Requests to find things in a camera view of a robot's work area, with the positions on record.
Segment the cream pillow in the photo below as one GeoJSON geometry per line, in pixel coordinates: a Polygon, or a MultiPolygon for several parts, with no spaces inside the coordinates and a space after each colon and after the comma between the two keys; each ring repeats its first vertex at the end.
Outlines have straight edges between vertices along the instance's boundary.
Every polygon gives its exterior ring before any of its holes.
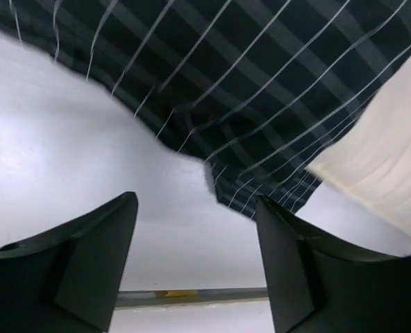
{"type": "Polygon", "coordinates": [[[359,246],[411,255],[411,56],[308,170],[321,185],[299,217],[359,246]]]}

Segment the dark checked pillowcase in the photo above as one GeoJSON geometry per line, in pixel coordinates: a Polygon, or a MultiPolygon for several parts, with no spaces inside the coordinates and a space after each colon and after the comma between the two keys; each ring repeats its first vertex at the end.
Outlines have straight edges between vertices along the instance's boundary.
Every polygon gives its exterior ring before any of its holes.
{"type": "Polygon", "coordinates": [[[307,165],[411,56],[411,1],[0,1],[0,31],[103,85],[217,200],[295,213],[307,165]]]}

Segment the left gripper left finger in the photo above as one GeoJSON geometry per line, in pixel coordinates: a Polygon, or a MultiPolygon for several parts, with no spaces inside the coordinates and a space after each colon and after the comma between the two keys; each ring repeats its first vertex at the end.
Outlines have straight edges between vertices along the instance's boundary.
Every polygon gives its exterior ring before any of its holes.
{"type": "Polygon", "coordinates": [[[0,248],[0,332],[107,332],[137,209],[128,191],[0,248]]]}

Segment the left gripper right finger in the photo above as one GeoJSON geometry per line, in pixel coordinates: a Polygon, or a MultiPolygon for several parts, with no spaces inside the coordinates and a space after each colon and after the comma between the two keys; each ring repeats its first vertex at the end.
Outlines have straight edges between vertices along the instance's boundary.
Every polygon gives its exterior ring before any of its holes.
{"type": "Polygon", "coordinates": [[[411,333],[411,255],[354,245],[265,196],[255,219],[277,333],[411,333]]]}

